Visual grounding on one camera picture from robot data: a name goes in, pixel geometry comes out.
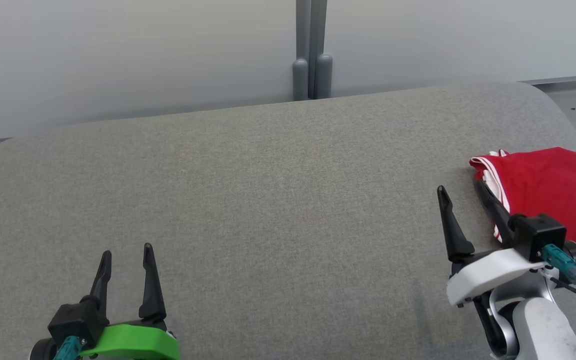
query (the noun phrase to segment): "teal connector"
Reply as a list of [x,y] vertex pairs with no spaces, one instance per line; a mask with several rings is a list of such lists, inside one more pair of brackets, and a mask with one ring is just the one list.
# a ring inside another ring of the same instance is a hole
[[554,244],[547,244],[541,249],[541,258],[548,264],[559,269],[570,283],[576,284],[575,260]]
[[54,360],[77,360],[80,357],[82,347],[82,342],[77,336],[66,337],[57,351],[57,355],[54,356]]

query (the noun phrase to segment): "red cloth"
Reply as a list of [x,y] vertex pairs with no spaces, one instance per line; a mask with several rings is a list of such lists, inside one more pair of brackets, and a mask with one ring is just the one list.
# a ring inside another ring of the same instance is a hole
[[497,197],[510,214],[548,214],[566,226],[567,240],[576,242],[576,152],[546,148],[533,152],[482,155],[470,160],[475,178],[500,185]]

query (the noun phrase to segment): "green plastic part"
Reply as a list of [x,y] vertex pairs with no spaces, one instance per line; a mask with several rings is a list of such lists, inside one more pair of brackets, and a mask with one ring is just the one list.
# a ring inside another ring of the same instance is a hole
[[120,359],[179,360],[179,342],[160,328],[124,323],[106,327],[96,347],[83,350],[79,356],[95,354]]

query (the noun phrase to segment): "white wall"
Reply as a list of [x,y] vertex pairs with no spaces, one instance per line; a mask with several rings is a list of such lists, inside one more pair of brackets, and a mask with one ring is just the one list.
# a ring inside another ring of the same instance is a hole
[[332,95],[576,76],[576,1],[329,0]]
[[0,138],[291,99],[290,0],[0,0]]

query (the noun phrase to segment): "black cable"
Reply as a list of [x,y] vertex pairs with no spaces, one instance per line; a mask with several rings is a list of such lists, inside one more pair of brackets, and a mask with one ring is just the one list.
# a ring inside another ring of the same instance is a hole
[[562,287],[562,288],[564,288],[564,289],[566,289],[566,290],[569,290],[570,292],[574,292],[574,293],[576,294],[576,288],[575,288],[575,287],[573,287],[573,286],[571,286],[571,285],[568,285],[567,283],[559,280],[558,278],[551,277],[550,280],[551,280],[553,283],[559,285],[560,287]]

